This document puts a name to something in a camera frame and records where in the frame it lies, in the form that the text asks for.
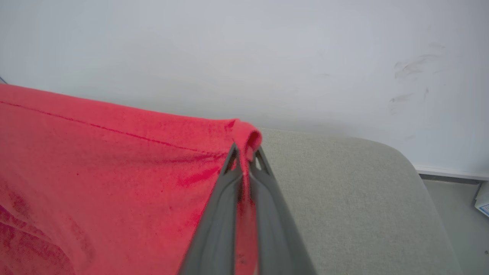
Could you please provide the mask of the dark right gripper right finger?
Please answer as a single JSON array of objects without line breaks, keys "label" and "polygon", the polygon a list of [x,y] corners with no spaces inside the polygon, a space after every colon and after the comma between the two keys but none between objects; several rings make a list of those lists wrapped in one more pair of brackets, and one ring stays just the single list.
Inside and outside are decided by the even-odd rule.
[{"label": "dark right gripper right finger", "polygon": [[316,269],[272,172],[263,148],[249,164],[255,204],[259,275],[315,275]]}]

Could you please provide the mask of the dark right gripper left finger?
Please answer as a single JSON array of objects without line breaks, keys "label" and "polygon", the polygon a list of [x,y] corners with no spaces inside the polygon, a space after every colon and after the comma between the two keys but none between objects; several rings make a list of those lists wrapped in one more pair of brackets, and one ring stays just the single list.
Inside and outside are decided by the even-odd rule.
[{"label": "dark right gripper left finger", "polygon": [[243,186],[239,149],[232,144],[201,220],[194,232],[179,275],[233,275],[237,204]]}]

